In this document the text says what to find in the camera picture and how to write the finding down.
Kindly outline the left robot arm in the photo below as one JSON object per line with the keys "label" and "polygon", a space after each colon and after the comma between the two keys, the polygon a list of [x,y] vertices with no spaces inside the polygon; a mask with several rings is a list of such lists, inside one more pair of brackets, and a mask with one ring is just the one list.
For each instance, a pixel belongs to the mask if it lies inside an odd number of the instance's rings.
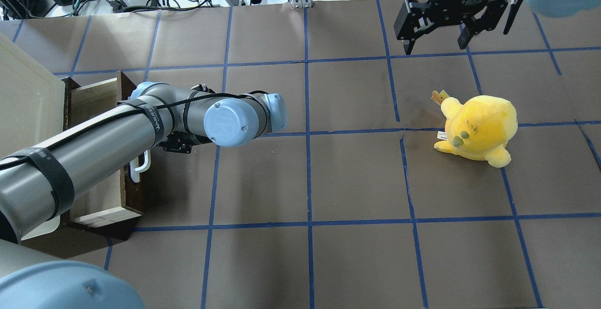
{"label": "left robot arm", "polygon": [[24,247],[23,235],[155,146],[239,147],[287,125],[287,104],[278,93],[235,95],[143,82],[111,110],[6,156],[0,177],[1,307],[143,309],[127,282],[98,266]]}

